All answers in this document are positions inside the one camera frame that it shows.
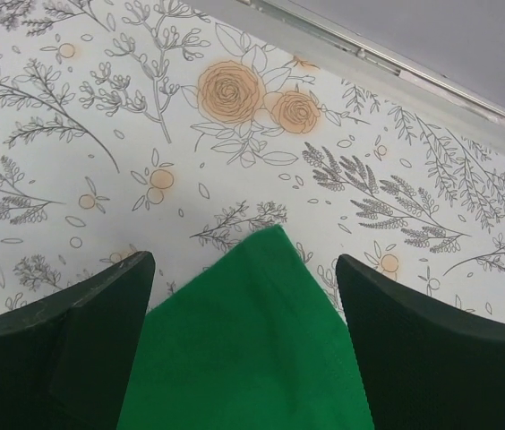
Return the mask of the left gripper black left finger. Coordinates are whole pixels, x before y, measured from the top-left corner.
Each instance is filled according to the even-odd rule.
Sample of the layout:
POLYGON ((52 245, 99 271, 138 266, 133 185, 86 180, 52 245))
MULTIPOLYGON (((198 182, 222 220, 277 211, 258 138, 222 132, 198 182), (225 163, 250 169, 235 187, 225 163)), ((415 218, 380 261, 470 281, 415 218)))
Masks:
POLYGON ((149 252, 0 314, 0 429, 114 429, 149 303, 149 252))

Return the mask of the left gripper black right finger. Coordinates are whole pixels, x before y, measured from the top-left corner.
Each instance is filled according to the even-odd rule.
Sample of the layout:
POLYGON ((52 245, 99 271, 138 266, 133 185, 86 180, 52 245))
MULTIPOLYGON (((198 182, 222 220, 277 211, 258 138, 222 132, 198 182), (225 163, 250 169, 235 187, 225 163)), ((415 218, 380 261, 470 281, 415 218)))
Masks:
POLYGON ((505 324, 343 254, 339 293, 378 429, 505 429, 505 324))

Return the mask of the green t-shirt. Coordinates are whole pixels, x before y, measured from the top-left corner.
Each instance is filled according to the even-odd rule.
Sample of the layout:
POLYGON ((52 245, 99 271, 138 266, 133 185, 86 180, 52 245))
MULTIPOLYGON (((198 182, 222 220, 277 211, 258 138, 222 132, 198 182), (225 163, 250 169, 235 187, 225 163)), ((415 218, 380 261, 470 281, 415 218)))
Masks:
POLYGON ((279 226, 147 314, 121 429, 370 429, 346 323, 279 226))

